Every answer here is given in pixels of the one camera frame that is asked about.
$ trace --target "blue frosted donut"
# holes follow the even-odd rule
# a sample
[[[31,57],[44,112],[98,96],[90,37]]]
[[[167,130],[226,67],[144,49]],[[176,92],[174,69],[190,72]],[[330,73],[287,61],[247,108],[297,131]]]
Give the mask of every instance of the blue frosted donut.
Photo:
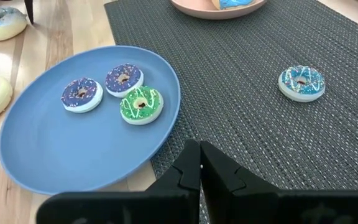
[[[284,95],[299,102],[313,101],[325,91],[323,75],[309,66],[288,68],[278,78],[278,85]]]
[[[103,97],[102,86],[91,78],[72,81],[63,91],[61,100],[66,110],[84,113],[97,107]]]
[[[106,77],[106,89],[115,97],[123,98],[131,90],[143,85],[143,72],[135,65],[126,63],[112,69]]]

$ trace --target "woven placemat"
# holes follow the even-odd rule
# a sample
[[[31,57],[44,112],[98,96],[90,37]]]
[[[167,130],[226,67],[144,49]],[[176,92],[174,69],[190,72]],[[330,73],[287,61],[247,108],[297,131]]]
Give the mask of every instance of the woven placemat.
[[[119,45],[167,59],[182,104],[171,136],[152,159],[157,176],[186,139],[208,140],[283,189],[358,189],[358,25],[317,1],[270,0],[228,21],[192,18],[170,1],[105,5]],[[295,103],[278,76],[309,65],[326,93]],[[204,203],[201,223],[208,221]]]

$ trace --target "donut hole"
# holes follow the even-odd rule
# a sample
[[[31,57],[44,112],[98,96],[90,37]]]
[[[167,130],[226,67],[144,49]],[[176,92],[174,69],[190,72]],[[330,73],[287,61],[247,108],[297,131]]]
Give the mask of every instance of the donut hole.
[[[129,75],[127,75],[127,74],[121,74],[118,76],[118,81],[120,83],[126,82],[126,81],[128,81],[128,79],[129,79]]]
[[[78,93],[77,93],[77,97],[84,97],[86,94],[86,90],[84,88],[80,88],[80,90],[78,90]]]
[[[138,98],[134,102],[134,108],[142,109],[147,106],[147,100],[145,98]]]
[[[296,78],[295,78],[295,81],[296,81],[298,84],[305,85],[308,80],[307,80],[307,78],[305,78],[305,77],[303,77],[303,76],[299,76],[299,77],[296,77]]]

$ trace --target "wooden table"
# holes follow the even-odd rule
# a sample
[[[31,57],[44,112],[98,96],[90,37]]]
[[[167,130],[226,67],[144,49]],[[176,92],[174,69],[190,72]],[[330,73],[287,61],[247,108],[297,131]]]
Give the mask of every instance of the wooden table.
[[[103,7],[109,1],[113,0],[34,0],[34,26],[0,42],[0,75],[10,80],[14,96],[64,58],[114,44]],[[358,1],[320,1],[358,22]],[[2,5],[25,12],[22,0],[0,1]],[[0,115],[0,127],[3,117]],[[147,162],[134,175],[103,190],[144,190],[153,181],[154,172]],[[46,198],[18,187],[0,166],[0,224],[35,223],[34,215]]]

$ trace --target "frosting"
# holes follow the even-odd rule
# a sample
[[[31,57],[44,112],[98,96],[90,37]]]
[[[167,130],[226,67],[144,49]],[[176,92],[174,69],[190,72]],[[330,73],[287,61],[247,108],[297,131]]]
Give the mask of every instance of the frosting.
[[[106,88],[112,92],[126,91],[139,82],[141,75],[141,71],[135,65],[120,65],[108,73]]]
[[[132,90],[121,100],[120,110],[121,114],[129,120],[145,119],[158,111],[161,102],[157,90],[142,86]]]
[[[23,17],[25,15],[21,13],[18,9],[13,7],[2,7],[0,8],[0,27],[9,26],[14,21],[15,17]]]
[[[246,6],[249,5],[252,0],[219,0],[221,9],[236,7],[236,6]]]
[[[93,79],[74,80],[65,88],[61,100],[65,106],[83,106],[94,98],[97,89],[98,85]]]
[[[322,74],[309,66],[290,67],[282,73],[281,82],[292,91],[306,95],[317,94],[325,88]]]

